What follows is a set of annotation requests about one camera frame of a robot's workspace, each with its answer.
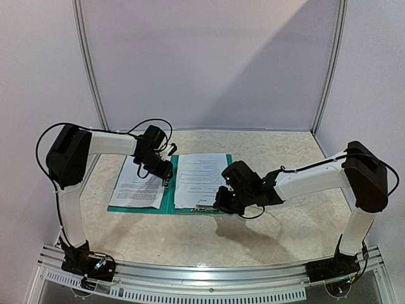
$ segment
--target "metal frame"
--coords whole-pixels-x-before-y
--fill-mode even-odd
[[[339,49],[340,49],[340,45],[342,42],[344,20],[346,17],[346,9],[347,9],[347,0],[340,0],[339,14],[337,16],[334,40],[333,40],[333,45],[332,45],[332,52],[331,52],[330,58],[329,58],[327,77],[326,77],[325,83],[323,85],[321,99],[320,99],[319,106],[316,111],[315,118],[314,118],[312,128],[311,128],[311,133],[314,136],[316,135],[316,133],[319,130],[319,127],[320,127],[320,124],[322,121],[323,112],[325,111],[325,106],[326,106],[327,99],[329,96],[330,88],[332,87],[333,75],[336,70],[337,58],[339,55]]]
[[[90,91],[93,96],[94,106],[96,107],[97,115],[100,120],[101,127],[104,130],[110,130],[106,112],[104,110],[103,102],[101,101],[100,92],[94,75],[93,64],[90,55],[89,45],[87,43],[87,36],[85,30],[85,23],[83,18],[83,9],[81,0],[73,0],[73,12],[75,15],[76,28],[80,49],[82,50],[83,63],[89,81]]]
[[[369,249],[367,271],[374,271],[384,303],[395,303],[377,246]],[[38,303],[45,280],[81,290],[81,277],[61,270],[64,253],[44,246],[37,277],[28,297]],[[94,294],[136,303],[243,304],[305,300],[310,283],[305,262],[259,267],[174,267],[117,261],[113,282],[99,281]]]

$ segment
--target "table surface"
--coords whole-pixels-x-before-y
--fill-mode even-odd
[[[183,153],[228,153],[264,177],[284,165],[323,159],[310,133],[175,131]],[[107,212],[124,156],[102,155],[80,203],[90,248],[117,260],[158,265],[237,267],[290,263],[333,255],[350,209],[340,189],[269,206],[256,220],[236,215]],[[245,216],[261,211],[249,207]]]

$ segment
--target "wire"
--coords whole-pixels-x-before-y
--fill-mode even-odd
[[[138,166],[137,175],[138,175],[138,177],[139,177],[140,179],[145,179],[145,178],[149,175],[149,172],[146,172],[146,175],[145,175],[145,176],[140,176],[141,166],[142,166],[142,164],[140,163],[139,166]]]
[[[244,217],[243,215],[239,215],[239,217],[241,217],[244,220],[254,220],[254,219],[257,219],[258,217],[261,217],[265,211],[266,211],[266,207],[263,206],[263,211],[259,215],[255,215],[254,217]]]
[[[143,125],[147,122],[164,122],[166,123],[169,128],[170,128],[170,133],[169,133],[169,137],[167,137],[167,135],[165,134],[166,137],[166,142],[163,144],[163,147],[158,149],[158,152],[162,152],[164,149],[167,148],[167,145],[171,139],[171,135],[173,134],[173,126],[171,125],[170,122],[168,122],[167,120],[163,119],[163,118],[149,118],[149,119],[145,119],[143,121],[141,121],[140,123],[138,123],[137,125],[133,126],[131,129],[129,129],[129,131],[126,132],[126,134],[130,134],[132,131],[134,131],[137,127],[139,127],[140,125]]]

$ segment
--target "white booth panel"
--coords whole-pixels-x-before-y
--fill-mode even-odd
[[[311,128],[339,1],[82,4],[110,128]]]
[[[342,45],[316,138],[325,154],[361,141],[405,176],[405,10],[389,3],[349,1]],[[389,187],[395,184],[389,174]],[[370,243],[378,244],[397,296],[405,299],[405,190],[401,181],[375,219]],[[350,204],[354,197],[348,195]]]

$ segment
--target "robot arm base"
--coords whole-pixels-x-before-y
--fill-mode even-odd
[[[69,247],[62,239],[60,239],[60,243],[65,252],[62,270],[79,276],[86,275],[89,279],[113,281],[115,262],[106,255],[89,251],[88,241],[79,248]]]
[[[357,255],[344,255],[339,252],[340,240],[337,244],[335,255],[332,258],[308,262],[305,266],[306,273],[311,282],[334,279],[348,276],[359,271],[360,265]]]

